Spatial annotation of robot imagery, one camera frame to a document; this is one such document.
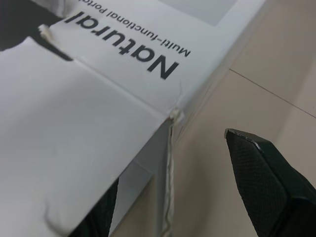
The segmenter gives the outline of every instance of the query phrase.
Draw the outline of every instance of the floor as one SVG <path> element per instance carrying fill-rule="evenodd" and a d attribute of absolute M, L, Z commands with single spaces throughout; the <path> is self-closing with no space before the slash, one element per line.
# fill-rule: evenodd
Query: floor
<path fill-rule="evenodd" d="M 274 143 L 316 186 L 316 1 L 276 0 L 176 145 L 175 237 L 256 237 L 236 187 L 225 128 Z M 154 181 L 114 237 L 152 236 Z"/>

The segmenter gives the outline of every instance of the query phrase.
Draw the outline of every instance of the box flap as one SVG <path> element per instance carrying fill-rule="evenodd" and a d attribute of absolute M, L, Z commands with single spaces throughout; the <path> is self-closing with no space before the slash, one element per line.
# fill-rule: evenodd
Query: box flap
<path fill-rule="evenodd" d="M 169 114 L 205 84 L 263 2 L 238 0 L 212 26 L 157 0 L 74 0 L 50 28 L 58 47 Z"/>
<path fill-rule="evenodd" d="M 0 236 L 69 234 L 165 116 L 30 38 L 0 70 Z"/>

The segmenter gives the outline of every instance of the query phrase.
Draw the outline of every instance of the tile grout line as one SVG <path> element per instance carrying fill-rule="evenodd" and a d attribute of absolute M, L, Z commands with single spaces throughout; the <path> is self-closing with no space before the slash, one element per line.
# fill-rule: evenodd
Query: tile grout line
<path fill-rule="evenodd" d="M 232 71 L 233 73 L 236 73 L 237 75 L 241 76 L 242 78 L 245 78 L 246 80 L 248 80 L 248 81 L 250 81 L 251 83 L 255 84 L 256 86 L 260 87 L 261 89 L 264 89 L 265 91 L 269 92 L 270 94 L 276 96 L 277 98 L 279 98 L 279 99 L 285 101 L 286 103 L 288 103 L 288 104 L 294 106 L 295 108 L 299 109 L 300 111 L 302 111 L 302 112 L 304 112 L 304 113 L 306 113 L 306 114 L 308 114 L 308 115 L 310 115 L 310 116 L 312 116 L 313 118 L 316 119 L 316 116 L 314 116 L 314 115 L 312 115 L 312 114 L 310 114 L 310 113 L 308 113 L 308 112 L 302 110 L 301 108 L 297 107 L 296 105 L 293 105 L 291 102 L 289 102 L 289 101 L 283 99 L 282 97 L 280 97 L 280 96 L 274 94 L 273 92 L 271 92 L 271 91 L 265 89 L 265 88 L 262 87 L 261 85 L 259 85 L 259 84 L 255 83 L 255 82 L 253 82 L 252 80 L 248 79 L 247 77 L 243 76 L 242 74 L 240 74 L 240 73 L 238 73 L 238 72 L 236 72 L 236 71 L 234 71 L 233 69 L 230 69 L 230 68 L 229 68 L 229 70 Z"/>

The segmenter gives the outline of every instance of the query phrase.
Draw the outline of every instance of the black plastic part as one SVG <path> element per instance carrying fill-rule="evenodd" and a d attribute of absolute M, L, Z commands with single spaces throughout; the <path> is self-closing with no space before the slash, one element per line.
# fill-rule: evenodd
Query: black plastic part
<path fill-rule="evenodd" d="M 225 132 L 236 184 L 259 237 L 315 237 L 316 190 L 270 142 Z"/>

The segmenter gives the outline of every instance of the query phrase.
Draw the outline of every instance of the white cardboard box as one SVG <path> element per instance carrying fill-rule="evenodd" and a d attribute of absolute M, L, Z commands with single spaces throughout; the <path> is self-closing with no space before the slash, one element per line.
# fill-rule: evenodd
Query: white cardboard box
<path fill-rule="evenodd" d="M 264 3 L 70 0 L 49 38 L 72 62 L 31 39 L 0 53 L 0 235 L 69 234 L 137 154 L 156 173 L 145 144 L 175 110 L 180 134 Z"/>

